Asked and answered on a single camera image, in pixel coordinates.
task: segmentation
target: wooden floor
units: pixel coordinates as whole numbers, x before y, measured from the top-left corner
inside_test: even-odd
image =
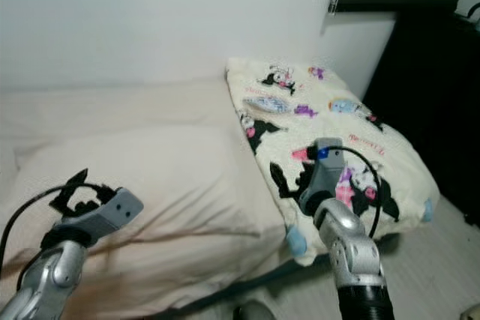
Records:
[[[459,319],[480,303],[480,230],[468,226],[447,200],[440,200],[428,227],[401,235],[382,254],[397,320]],[[307,268],[187,319],[231,319],[233,307],[250,298],[266,303],[277,320],[341,319],[328,265]]]

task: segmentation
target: white pillow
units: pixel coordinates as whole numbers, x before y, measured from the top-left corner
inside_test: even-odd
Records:
[[[69,140],[39,150],[21,168],[2,217],[4,221],[33,195],[64,184],[84,168],[87,182],[125,187],[144,204],[142,213],[113,236],[95,245],[166,241],[183,235],[258,235],[244,197],[237,144],[213,127],[163,126]],[[75,192],[69,206],[93,198]],[[59,213],[49,199],[31,206],[10,234],[5,260],[24,262],[38,251],[41,238]]]

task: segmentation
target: black furniture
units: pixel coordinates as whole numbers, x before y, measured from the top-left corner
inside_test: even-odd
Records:
[[[411,141],[442,194],[478,225],[479,83],[473,24],[451,13],[400,13],[363,100]]]

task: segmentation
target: bed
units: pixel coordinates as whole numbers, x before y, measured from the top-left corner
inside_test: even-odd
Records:
[[[15,173],[39,148],[81,136],[170,124],[228,131],[237,145],[241,174],[250,185],[250,206],[258,216],[255,236],[186,235],[91,256],[82,283],[68,303],[66,319],[133,318],[183,307],[231,283],[265,274],[289,259],[281,251],[284,221],[251,156],[224,79],[3,94],[0,114],[2,199]],[[2,225],[6,216],[2,212]],[[14,232],[21,234],[18,227]],[[13,294],[16,274],[4,275],[2,303]]]
[[[361,124],[361,129],[356,128],[358,131],[367,129],[367,135],[377,136],[378,124],[364,124],[365,118],[374,120],[360,105],[355,105],[350,115],[334,114],[328,105],[328,111],[316,118],[315,126],[311,119],[318,112],[304,104],[299,104],[290,115],[265,114],[248,108],[252,118],[259,115],[273,124],[285,121],[289,129],[296,129],[288,133],[275,127],[262,138],[261,147],[259,142],[253,147],[254,133],[244,126],[247,93],[264,96],[273,92],[276,97],[291,97],[297,91],[301,95],[298,100],[310,105],[319,102],[321,96],[325,98],[321,101],[328,104],[329,97],[337,96],[336,93],[353,99],[333,72],[317,67],[293,67],[296,79],[305,78],[304,82],[297,80],[293,85],[283,78],[277,82],[268,78],[269,73],[288,78],[293,70],[285,69],[233,60],[227,66],[228,82],[195,79],[161,86],[17,92],[1,96],[2,225],[22,200],[66,181],[66,174],[73,175],[72,172],[81,170],[81,166],[90,167],[91,163],[94,163],[94,180],[126,186],[146,201],[141,220],[118,232],[118,238],[109,238],[92,249],[82,282],[65,310],[66,319],[129,319],[187,307],[222,293],[232,284],[265,279],[292,259],[300,265],[309,265],[326,251],[311,217],[300,212],[293,199],[279,196],[278,187],[270,177],[270,164],[273,160],[280,161],[292,186],[302,165],[292,160],[290,152],[297,146],[306,146],[306,141],[312,140],[311,132],[335,135],[344,124],[349,128]],[[319,86],[315,90],[319,92],[310,91],[308,84]],[[422,179],[426,179],[426,185],[419,200],[411,200],[412,189],[400,189],[395,184],[398,179],[388,178],[392,194],[398,200],[400,219],[398,215],[395,218],[382,214],[378,236],[392,229],[395,232],[414,229],[428,221],[440,196],[411,145],[393,129],[386,126],[385,129],[386,139],[394,140],[388,144],[393,144],[394,157],[389,154],[383,157],[371,142],[352,138],[349,129],[341,135],[350,146],[368,153],[367,157],[381,156],[387,174],[393,169],[401,183],[408,179],[408,186],[421,187]],[[122,150],[129,150],[129,144],[135,151]],[[196,159],[191,163],[190,154]],[[120,157],[127,160],[119,162]],[[218,159],[226,161],[215,163]],[[401,169],[389,166],[387,160],[391,159],[402,161]],[[170,184],[158,184],[159,179],[168,177],[173,183],[186,178],[185,186],[197,178],[213,185],[204,187],[199,181],[191,193],[172,196],[164,190]],[[157,192],[149,193],[145,188]],[[192,205],[172,212],[189,196],[203,199],[210,191],[215,191],[215,196],[206,197],[207,207]],[[172,206],[158,208],[157,203],[162,203],[164,197],[173,199]],[[224,203],[231,204],[234,211],[222,208]],[[209,218],[195,226],[197,215],[203,216],[209,206],[220,206],[213,220]],[[13,294],[20,268],[35,254],[42,234],[58,216],[46,209],[45,204],[29,209],[11,235],[1,285],[2,303],[7,295]],[[180,216],[189,213],[190,219]],[[368,227],[374,210],[370,207],[362,213]],[[161,226],[155,227],[158,219]],[[305,242],[300,253],[298,239]]]

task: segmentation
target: white bed sheet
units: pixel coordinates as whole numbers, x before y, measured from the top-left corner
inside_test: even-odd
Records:
[[[243,180],[250,184],[260,236],[186,236],[160,244],[129,244],[90,256],[83,281],[68,303],[66,319],[131,318],[181,307],[287,260],[279,250],[284,245],[283,218],[238,125],[223,79],[2,94],[1,194],[8,192],[15,171],[42,146],[159,124],[204,124],[231,131],[238,140],[238,162],[242,176],[247,177]],[[12,294],[15,278],[2,281],[2,295],[4,286]]]

